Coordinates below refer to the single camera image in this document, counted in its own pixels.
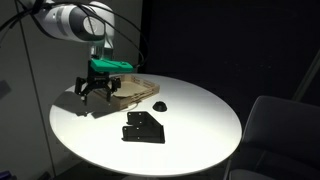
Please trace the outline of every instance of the white round table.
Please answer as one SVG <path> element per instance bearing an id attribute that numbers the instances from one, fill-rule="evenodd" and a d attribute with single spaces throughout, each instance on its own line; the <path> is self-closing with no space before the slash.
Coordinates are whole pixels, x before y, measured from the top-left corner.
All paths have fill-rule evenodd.
<path id="1" fill-rule="evenodd" d="M 91 114 L 77 116 L 61 108 L 61 104 L 54 104 L 50 110 L 50 124 L 56 137 L 89 163 L 145 178 L 204 171 L 235 151 L 241 139 L 241 125 L 235 112 L 219 97 L 181 80 L 133 75 L 160 85 L 159 94 L 100 118 Z M 157 101 L 163 101 L 168 110 L 155 111 L 152 106 Z M 130 111 L 149 112 L 163 125 L 165 143 L 123 141 L 122 127 L 127 126 Z"/>

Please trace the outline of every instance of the black object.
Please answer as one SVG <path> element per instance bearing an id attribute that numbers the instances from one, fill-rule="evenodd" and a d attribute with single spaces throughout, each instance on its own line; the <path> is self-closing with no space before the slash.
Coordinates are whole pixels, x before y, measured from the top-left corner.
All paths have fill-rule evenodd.
<path id="1" fill-rule="evenodd" d="M 158 101 L 156 102 L 153 107 L 154 110 L 159 111 L 159 112 L 165 112 L 167 111 L 167 106 L 164 102 Z"/>
<path id="2" fill-rule="evenodd" d="M 121 80 L 119 78 L 109 78 L 109 72 L 96 72 L 91 67 L 91 60 L 88 61 L 88 76 L 87 79 L 77 77 L 74 93 L 83 97 L 85 105 L 87 104 L 87 95 L 95 89 L 105 89 L 107 91 L 106 100 L 110 102 L 111 94 L 121 88 Z M 82 90 L 82 85 L 87 83 L 87 86 Z"/>
<path id="3" fill-rule="evenodd" d="M 128 112 L 128 125 L 122 128 L 123 141 L 165 143 L 163 126 L 148 112 Z"/>

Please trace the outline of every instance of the wooden board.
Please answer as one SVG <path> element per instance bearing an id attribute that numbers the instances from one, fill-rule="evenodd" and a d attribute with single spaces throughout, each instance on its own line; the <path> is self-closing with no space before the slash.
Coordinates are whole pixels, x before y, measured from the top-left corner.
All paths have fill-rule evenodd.
<path id="1" fill-rule="evenodd" d="M 111 96 L 111 104 L 116 110 L 122 110 L 128 106 L 158 94 L 160 86 L 130 74 L 113 76 L 120 78 L 121 88 Z M 93 91 L 96 95 L 106 99 L 106 91 L 99 89 Z"/>

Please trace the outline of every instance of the black bracket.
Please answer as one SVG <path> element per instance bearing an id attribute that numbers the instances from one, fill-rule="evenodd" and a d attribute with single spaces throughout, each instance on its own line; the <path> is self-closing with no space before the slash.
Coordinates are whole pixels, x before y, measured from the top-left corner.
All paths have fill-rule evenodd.
<path id="1" fill-rule="evenodd" d="M 128 125 L 122 127 L 123 141 L 165 143 L 163 126 L 148 112 L 128 112 Z"/>

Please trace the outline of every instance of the dark background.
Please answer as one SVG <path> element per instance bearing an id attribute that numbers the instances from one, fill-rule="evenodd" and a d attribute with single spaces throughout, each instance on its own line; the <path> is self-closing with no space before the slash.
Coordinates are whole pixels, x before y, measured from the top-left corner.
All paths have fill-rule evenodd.
<path id="1" fill-rule="evenodd" d="M 320 47 L 319 23 L 319 1 L 144 1 L 150 53 L 140 72 L 211 91 L 244 125 L 258 96 L 293 97 Z M 301 101 L 320 105 L 319 84 L 318 73 Z"/>

